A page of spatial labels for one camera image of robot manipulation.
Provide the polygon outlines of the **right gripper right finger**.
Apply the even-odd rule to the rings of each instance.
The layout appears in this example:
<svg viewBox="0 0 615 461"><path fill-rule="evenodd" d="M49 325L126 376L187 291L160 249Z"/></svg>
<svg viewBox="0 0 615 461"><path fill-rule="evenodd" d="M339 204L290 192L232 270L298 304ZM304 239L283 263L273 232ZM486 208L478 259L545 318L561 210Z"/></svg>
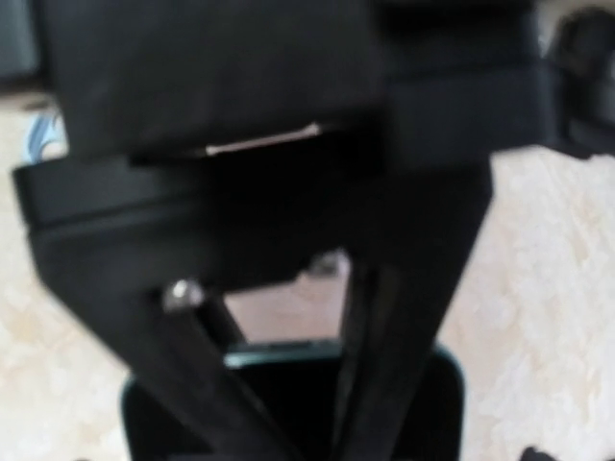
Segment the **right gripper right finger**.
<svg viewBox="0 0 615 461"><path fill-rule="evenodd" d="M333 459L391 458L492 194L482 161L387 178L361 196Z"/></svg>

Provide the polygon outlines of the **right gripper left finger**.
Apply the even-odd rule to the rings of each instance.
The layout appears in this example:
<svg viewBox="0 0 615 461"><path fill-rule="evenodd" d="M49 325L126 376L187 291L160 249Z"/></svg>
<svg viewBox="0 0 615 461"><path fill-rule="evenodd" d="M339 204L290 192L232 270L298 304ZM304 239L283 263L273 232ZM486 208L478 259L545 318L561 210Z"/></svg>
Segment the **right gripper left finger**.
<svg viewBox="0 0 615 461"><path fill-rule="evenodd" d="M226 369L192 313L166 314L157 286L85 270L40 270L42 283L217 454L299 460L259 397Z"/></svg>

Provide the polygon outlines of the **black phone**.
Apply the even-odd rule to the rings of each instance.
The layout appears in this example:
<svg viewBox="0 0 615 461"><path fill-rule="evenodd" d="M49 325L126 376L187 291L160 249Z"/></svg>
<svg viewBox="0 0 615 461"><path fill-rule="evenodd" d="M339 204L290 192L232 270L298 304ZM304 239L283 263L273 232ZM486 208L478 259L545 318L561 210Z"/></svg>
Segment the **black phone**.
<svg viewBox="0 0 615 461"><path fill-rule="evenodd" d="M326 460L332 448L340 348L331 341L254 345L229 352L227 365L253 389L306 460ZM457 460L463 432L464 381L455 359L433 349L397 437L395 460ZM135 380L121 399L133 460L221 460Z"/></svg>

